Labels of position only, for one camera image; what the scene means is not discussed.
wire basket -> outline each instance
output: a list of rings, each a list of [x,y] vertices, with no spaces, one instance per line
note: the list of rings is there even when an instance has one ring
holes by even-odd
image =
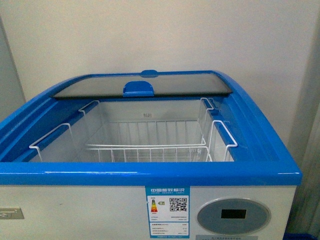
[[[38,153],[32,161],[111,163],[233,161],[229,148],[237,147],[238,144],[221,120],[212,119],[210,111],[215,108],[209,99],[198,100],[199,105],[196,107],[198,114],[188,119],[176,119],[182,113],[179,112],[179,105],[182,102],[179,100],[171,102],[175,102],[176,113],[172,117],[174,119],[169,117],[169,119],[155,120],[134,117],[130,119],[129,114],[127,115],[129,120],[109,117],[110,113],[104,110],[104,106],[112,103],[97,100],[90,102],[78,110],[83,117],[75,124],[63,123],[29,146]],[[96,106],[86,112],[85,109],[90,105]],[[41,149],[40,143],[60,128],[64,128],[63,134]],[[230,138],[230,144],[225,144],[218,128]]]

white freezer wall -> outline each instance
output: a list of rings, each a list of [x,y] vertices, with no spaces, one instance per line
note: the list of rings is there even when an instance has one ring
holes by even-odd
[[[0,16],[27,100],[82,74],[220,70],[286,144],[319,7],[318,0],[6,0]]]
[[[21,208],[24,215],[24,219],[1,220],[4,240],[152,239],[144,186],[1,186],[0,190],[0,206]],[[266,206],[271,216],[266,226],[246,236],[282,240],[295,190],[295,186],[192,186],[189,239],[217,235],[199,225],[202,207],[239,198]]]

blue plastic frame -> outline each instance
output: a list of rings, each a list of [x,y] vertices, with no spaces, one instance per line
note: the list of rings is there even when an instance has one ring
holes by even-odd
[[[220,101],[219,110],[224,114],[217,118],[236,119],[234,124],[227,127],[236,131],[239,140],[250,147],[232,150],[236,151],[234,155],[242,160],[180,163],[24,162],[24,159],[30,159],[36,154],[34,149],[28,149],[29,144],[63,121],[78,119],[77,110],[91,101],[51,98],[67,86],[93,77],[150,78],[185,74],[214,74],[232,89],[233,93],[229,96],[216,98]],[[257,105],[233,79],[219,71],[147,70],[142,73],[89,74],[74,77],[49,88],[15,111],[0,123],[0,136],[0,185],[296,186],[302,179],[296,163]]]

blue freezer trim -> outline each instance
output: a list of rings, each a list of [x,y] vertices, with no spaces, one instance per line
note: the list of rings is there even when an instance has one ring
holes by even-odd
[[[65,100],[57,101],[50,96],[69,85],[87,78],[106,76],[142,76],[142,73],[89,74],[58,83],[39,94],[0,123],[0,185],[96,185],[96,186],[289,186],[299,185],[302,174],[286,147],[249,95],[229,76],[218,71],[146,72],[152,75],[216,74],[232,90],[221,97],[220,109],[229,109],[239,124],[244,123],[248,133],[244,141],[255,143],[251,149],[254,161],[236,162],[183,162],[171,163],[35,163],[23,162],[25,156],[34,154],[24,150],[26,142],[12,140],[23,137],[22,129],[34,129],[39,121],[57,126],[70,114],[60,111],[53,117],[50,109],[63,106]],[[79,100],[82,107],[91,100]]]
[[[1,185],[295,186],[300,173],[280,162],[39,163],[3,162]]]

freezer body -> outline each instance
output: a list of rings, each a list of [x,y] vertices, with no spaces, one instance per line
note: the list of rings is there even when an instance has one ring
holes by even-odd
[[[302,178],[217,71],[75,77],[0,135],[6,239],[281,240]]]

